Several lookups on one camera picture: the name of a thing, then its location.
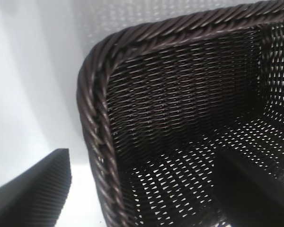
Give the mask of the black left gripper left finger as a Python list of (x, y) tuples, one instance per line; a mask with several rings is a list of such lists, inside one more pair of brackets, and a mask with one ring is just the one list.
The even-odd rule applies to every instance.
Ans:
[(0, 187), (0, 227), (53, 227), (71, 186), (67, 148), (56, 149)]

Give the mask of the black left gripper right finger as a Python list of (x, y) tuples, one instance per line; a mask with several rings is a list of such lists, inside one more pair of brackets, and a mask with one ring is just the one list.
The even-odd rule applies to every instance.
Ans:
[(284, 183), (237, 153), (215, 154), (213, 193), (233, 227), (284, 227)]

